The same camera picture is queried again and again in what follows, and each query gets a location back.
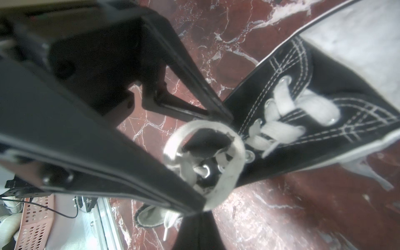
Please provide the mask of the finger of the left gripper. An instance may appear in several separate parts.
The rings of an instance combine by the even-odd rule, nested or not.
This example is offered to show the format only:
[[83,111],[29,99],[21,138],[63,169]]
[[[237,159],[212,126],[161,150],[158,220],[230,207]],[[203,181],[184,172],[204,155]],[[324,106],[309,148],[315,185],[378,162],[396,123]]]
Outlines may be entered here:
[[192,215],[205,199],[39,68],[1,59],[2,165],[55,193],[122,197]]
[[[232,113],[207,83],[170,22],[157,13],[141,19],[139,81],[142,84],[142,107],[182,121],[232,122]],[[202,104],[201,108],[168,92],[165,82],[167,68]]]

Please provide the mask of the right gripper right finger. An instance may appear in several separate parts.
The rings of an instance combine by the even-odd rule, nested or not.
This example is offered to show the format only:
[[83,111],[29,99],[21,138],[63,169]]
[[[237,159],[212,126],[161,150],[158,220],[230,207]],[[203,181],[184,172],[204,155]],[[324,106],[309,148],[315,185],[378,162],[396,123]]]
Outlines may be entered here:
[[199,225],[199,250],[226,249],[211,211],[201,214]]

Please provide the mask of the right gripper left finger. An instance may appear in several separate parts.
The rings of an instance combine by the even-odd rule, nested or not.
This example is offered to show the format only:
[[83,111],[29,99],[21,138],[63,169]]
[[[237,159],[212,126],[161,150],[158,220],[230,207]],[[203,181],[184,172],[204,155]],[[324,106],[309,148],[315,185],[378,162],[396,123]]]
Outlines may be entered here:
[[184,217],[172,250],[199,250],[200,215]]

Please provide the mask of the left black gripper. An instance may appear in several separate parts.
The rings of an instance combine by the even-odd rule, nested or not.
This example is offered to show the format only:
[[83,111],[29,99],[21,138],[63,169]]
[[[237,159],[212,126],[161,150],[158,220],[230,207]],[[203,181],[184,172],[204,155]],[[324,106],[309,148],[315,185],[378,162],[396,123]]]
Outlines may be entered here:
[[134,1],[1,1],[1,122],[37,114],[36,80],[61,86],[112,125],[134,110],[143,18]]

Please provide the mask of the white shoelace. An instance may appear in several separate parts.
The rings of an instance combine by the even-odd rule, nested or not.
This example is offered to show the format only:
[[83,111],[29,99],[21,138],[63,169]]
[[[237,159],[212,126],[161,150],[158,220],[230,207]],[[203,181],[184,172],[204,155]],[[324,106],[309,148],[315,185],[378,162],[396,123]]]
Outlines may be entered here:
[[[204,210],[220,205],[236,185],[279,173],[348,164],[392,144],[400,136],[400,113],[361,94],[327,97],[285,75],[266,87],[271,98],[257,101],[240,131],[198,120],[178,129],[164,148],[166,166],[205,196]],[[256,108],[260,116],[254,118]],[[184,140],[209,129],[230,144],[213,154],[221,173],[212,188],[202,188],[201,158],[183,151]]]

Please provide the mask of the black white canvas sneaker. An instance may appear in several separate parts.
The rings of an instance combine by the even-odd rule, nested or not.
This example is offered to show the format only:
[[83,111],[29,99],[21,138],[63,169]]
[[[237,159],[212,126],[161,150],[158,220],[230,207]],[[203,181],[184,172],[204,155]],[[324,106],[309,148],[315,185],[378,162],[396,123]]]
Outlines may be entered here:
[[366,156],[400,138],[400,3],[349,1],[280,44],[226,99],[234,122],[192,121],[167,168],[206,198],[277,175],[341,164],[393,185]]

